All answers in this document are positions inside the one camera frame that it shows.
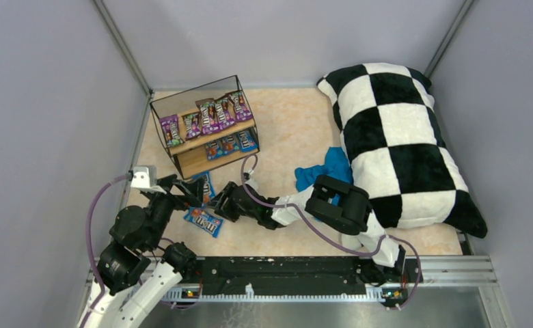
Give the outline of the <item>blue candy bag back side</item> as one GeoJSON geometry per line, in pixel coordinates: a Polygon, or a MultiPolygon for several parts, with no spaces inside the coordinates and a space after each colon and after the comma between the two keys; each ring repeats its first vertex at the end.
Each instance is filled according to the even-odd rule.
{"type": "Polygon", "coordinates": [[[224,155],[224,151],[221,148],[221,143],[217,140],[210,141],[204,145],[206,158],[209,161],[218,159],[224,155]]]}

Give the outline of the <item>purple candy bag bottom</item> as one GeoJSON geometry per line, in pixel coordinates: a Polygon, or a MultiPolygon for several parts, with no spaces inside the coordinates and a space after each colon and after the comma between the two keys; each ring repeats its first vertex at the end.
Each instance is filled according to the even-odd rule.
{"type": "Polygon", "coordinates": [[[186,115],[183,115],[182,117],[186,130],[185,139],[187,141],[195,139],[202,134],[202,130],[200,128],[200,114],[201,113],[197,111],[193,113],[188,113],[186,115]]]}

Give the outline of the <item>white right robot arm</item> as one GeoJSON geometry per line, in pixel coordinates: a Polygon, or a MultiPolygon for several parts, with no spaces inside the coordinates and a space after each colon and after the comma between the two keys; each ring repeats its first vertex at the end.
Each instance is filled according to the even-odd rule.
{"type": "Polygon", "coordinates": [[[229,182],[207,207],[223,219],[249,217],[269,230],[315,218],[340,233],[338,249],[357,254],[365,247],[373,262],[387,269],[402,269],[405,263],[405,250],[386,234],[368,193],[331,176],[320,175],[313,185],[292,195],[264,197],[257,182],[244,173],[242,184],[229,182]]]}

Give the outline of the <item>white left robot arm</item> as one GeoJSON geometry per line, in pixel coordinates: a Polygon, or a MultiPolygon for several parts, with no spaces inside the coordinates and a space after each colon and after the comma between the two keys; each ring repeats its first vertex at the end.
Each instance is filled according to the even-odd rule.
{"type": "Polygon", "coordinates": [[[202,179],[186,182],[175,174],[156,179],[145,172],[128,172],[98,191],[85,223],[86,250],[94,278],[78,327],[138,327],[172,287],[195,274],[196,254],[183,242],[172,242],[149,278],[135,288],[152,262],[146,254],[159,246],[172,213],[200,206],[203,200],[202,179]],[[135,183],[141,177],[149,183],[140,191],[148,205],[120,210],[109,231],[110,243],[95,256],[91,228],[98,200],[112,185],[135,183]]]}

